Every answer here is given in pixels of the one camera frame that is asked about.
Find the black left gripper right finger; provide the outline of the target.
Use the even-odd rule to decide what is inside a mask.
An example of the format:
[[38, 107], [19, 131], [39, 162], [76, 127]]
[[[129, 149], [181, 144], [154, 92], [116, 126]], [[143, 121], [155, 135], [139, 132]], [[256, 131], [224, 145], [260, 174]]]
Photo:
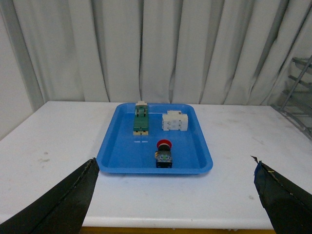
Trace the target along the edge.
[[312, 195], [257, 160], [254, 184], [277, 234], [312, 232]]

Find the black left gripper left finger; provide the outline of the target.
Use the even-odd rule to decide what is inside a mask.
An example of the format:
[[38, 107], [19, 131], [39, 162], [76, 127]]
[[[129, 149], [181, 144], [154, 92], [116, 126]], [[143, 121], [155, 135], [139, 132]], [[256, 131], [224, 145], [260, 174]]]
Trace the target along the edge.
[[35, 202], [5, 221], [2, 234], [78, 234], [98, 178], [95, 158], [88, 160]]

